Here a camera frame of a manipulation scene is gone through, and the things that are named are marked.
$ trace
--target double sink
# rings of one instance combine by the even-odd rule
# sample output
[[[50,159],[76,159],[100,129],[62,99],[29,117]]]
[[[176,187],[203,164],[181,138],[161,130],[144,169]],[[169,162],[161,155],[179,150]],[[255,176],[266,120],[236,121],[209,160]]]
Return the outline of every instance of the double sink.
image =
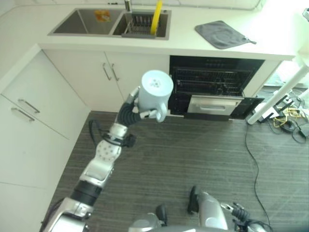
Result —
[[[161,11],[156,35],[150,34],[154,12],[75,9],[49,35],[169,39],[171,11]]]

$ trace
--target wall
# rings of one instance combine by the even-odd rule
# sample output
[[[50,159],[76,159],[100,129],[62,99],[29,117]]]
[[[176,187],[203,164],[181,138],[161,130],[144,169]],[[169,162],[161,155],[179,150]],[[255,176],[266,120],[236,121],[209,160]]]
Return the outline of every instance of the wall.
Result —
[[[14,0],[0,0],[0,15],[9,11],[15,6]]]
[[[259,2],[261,5],[266,0],[163,0],[164,5],[178,6],[201,6],[201,7],[220,7],[220,8],[241,8],[252,9]],[[117,2],[124,4],[124,0],[15,0],[17,5],[24,4],[78,4],[78,3],[108,3]],[[155,5],[157,0],[131,0],[132,4]]]

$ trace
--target drawer handle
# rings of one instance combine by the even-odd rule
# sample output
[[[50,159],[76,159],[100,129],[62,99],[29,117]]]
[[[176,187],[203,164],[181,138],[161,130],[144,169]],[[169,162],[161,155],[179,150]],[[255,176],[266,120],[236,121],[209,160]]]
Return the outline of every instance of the drawer handle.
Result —
[[[21,114],[23,114],[24,116],[26,116],[27,118],[29,118],[29,122],[33,122],[33,121],[34,121],[34,118],[33,118],[33,117],[27,115],[25,112],[21,111],[21,110],[18,109],[18,108],[13,107],[13,108],[11,108],[11,110],[20,112]]]
[[[108,76],[106,69],[105,69],[105,63],[102,64],[103,70],[105,72],[105,75],[107,76],[107,79],[110,81],[112,78]]]
[[[117,75],[116,75],[116,73],[115,73],[114,66],[115,66],[115,64],[112,64],[112,72],[114,73],[114,76],[115,76],[115,78],[116,78],[116,81],[119,81],[119,78],[117,77]]]
[[[219,110],[219,111],[224,111],[225,106],[223,105],[207,105],[207,106],[200,106],[200,110]]]
[[[38,114],[40,111],[35,108],[33,105],[31,105],[29,102],[27,102],[26,100],[24,99],[18,99],[19,102],[24,102],[25,104],[27,104],[28,106],[30,106],[32,109],[34,109],[34,113]]]

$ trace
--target white pole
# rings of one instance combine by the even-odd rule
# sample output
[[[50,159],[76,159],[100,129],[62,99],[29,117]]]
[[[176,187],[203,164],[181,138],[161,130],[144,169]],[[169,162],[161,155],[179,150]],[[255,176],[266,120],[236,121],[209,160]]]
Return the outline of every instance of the white pole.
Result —
[[[309,88],[305,92],[300,94],[297,98],[300,99],[300,100],[304,100],[307,96],[309,98]]]
[[[298,70],[295,75],[288,80],[279,90],[278,93],[272,96],[266,104],[254,115],[252,115],[248,119],[249,124],[255,123],[261,116],[264,114],[270,107],[274,106],[287,92],[290,91],[296,84],[309,72],[309,67],[307,65],[303,65],[300,70]]]

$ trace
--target cabinet door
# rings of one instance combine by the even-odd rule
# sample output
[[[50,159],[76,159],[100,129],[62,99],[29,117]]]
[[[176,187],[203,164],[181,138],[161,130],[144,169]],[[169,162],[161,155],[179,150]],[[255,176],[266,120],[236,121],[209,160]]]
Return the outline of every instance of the cabinet door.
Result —
[[[161,70],[169,73],[168,55],[150,55],[121,52],[105,52],[118,80],[118,86],[124,97],[141,84],[141,78],[149,70]]]
[[[104,52],[45,50],[45,53],[91,110],[119,111],[123,98]]]
[[[69,140],[0,96],[0,182],[56,188],[71,151]]]
[[[39,231],[50,201],[46,190],[0,183],[0,199],[0,231]]]
[[[33,117],[67,138],[79,134],[89,109],[43,51],[2,93]]]

